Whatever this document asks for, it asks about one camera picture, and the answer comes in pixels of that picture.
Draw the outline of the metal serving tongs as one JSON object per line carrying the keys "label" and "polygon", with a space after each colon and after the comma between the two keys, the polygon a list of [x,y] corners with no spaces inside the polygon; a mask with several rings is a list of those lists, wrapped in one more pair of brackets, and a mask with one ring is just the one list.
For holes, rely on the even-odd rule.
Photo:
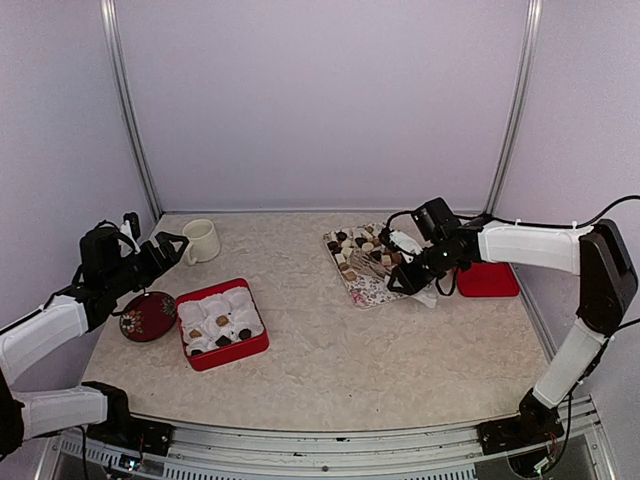
{"label": "metal serving tongs", "polygon": [[349,265],[355,272],[365,276],[384,279],[390,274],[390,271],[386,267],[381,265],[379,262],[376,262],[374,259],[369,258],[368,256],[352,256],[349,259]]}

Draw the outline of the dark square chocolate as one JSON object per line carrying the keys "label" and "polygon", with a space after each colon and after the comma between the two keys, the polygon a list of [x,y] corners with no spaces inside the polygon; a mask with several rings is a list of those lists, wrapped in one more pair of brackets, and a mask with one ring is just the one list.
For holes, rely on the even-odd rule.
{"label": "dark square chocolate", "polygon": [[217,339],[217,340],[215,341],[215,344],[216,344],[218,347],[226,346],[228,343],[229,343],[229,339],[228,339],[227,337],[225,337],[225,336],[222,336],[222,337],[220,337],[219,339]]}

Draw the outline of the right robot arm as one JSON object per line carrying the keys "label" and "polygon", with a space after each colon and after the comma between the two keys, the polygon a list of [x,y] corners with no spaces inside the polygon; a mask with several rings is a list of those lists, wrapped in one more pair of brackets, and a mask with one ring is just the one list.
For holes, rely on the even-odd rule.
{"label": "right robot arm", "polygon": [[521,264],[569,273],[580,281],[576,319],[547,370],[501,429],[531,444],[558,421],[558,405],[596,368],[636,296],[639,280],[616,223],[609,219],[568,228],[507,224],[486,216],[466,222],[417,220],[428,246],[385,225],[383,245],[404,260],[388,288],[414,295],[448,272],[473,264]]}

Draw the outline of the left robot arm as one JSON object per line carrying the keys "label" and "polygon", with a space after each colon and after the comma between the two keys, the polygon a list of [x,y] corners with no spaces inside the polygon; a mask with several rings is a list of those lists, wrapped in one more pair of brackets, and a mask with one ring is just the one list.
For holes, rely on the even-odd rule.
{"label": "left robot arm", "polygon": [[69,286],[1,331],[1,452],[25,441],[88,425],[118,444],[136,441],[137,418],[126,393],[100,382],[65,390],[14,392],[15,381],[67,342],[104,324],[118,300],[151,286],[188,249],[182,235],[160,232],[139,243],[126,226],[97,226],[80,240],[81,264]]}

